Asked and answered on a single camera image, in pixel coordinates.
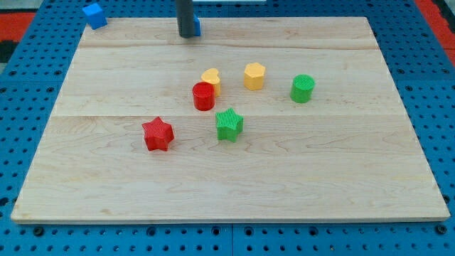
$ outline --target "red star block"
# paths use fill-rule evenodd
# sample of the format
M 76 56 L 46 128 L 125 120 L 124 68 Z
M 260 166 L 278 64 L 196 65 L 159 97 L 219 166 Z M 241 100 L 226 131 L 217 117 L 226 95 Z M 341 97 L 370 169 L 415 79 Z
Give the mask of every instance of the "red star block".
M 153 121 L 142 124 L 144 140 L 149 151 L 160 149 L 168 151 L 168 143 L 173 140 L 172 126 L 157 117 Z

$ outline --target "blue pegboard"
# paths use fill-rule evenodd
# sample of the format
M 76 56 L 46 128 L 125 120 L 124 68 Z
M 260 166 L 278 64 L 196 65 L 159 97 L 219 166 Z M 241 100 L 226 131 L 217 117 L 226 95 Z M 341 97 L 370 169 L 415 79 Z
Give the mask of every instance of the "blue pegboard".
M 91 0 L 45 0 L 0 77 L 0 255 L 450 255 L 455 223 L 16 225 L 14 202 L 85 27 Z M 175 16 L 170 0 L 101 0 L 108 17 Z M 409 0 L 195 5 L 199 17 L 367 16 L 449 210 L 455 71 Z

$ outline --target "green block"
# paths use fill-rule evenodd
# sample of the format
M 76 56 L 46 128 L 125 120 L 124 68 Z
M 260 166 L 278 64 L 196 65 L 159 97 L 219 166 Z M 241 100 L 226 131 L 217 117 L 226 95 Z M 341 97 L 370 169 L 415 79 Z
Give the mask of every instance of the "green block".
M 305 103 L 311 99 L 315 82 L 309 75 L 297 75 L 292 81 L 291 99 L 297 103 Z
M 232 108 L 229 108 L 224 112 L 217 112 L 215 119 L 218 139 L 227 139 L 235 142 L 237 135 L 243 131 L 243 117 L 235 113 Z

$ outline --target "black cylinder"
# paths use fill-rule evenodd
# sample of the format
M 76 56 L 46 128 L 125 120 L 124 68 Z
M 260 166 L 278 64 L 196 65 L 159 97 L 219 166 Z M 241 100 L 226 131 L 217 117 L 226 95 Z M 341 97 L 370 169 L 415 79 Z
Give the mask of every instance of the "black cylinder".
M 176 0 L 178 34 L 183 38 L 194 37 L 193 0 Z

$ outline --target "yellow heart block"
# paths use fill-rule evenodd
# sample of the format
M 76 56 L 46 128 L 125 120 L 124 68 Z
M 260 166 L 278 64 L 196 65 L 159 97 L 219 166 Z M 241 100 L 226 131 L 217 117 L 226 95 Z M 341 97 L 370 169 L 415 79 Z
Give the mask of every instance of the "yellow heart block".
M 206 70 L 200 77 L 202 81 L 213 85 L 213 89 L 215 90 L 215 97 L 218 97 L 221 94 L 221 80 L 218 77 L 219 73 L 220 72 L 218 69 L 211 68 Z
M 250 63 L 245 67 L 243 84 L 248 90 L 261 90 L 264 86 L 265 67 L 259 63 Z

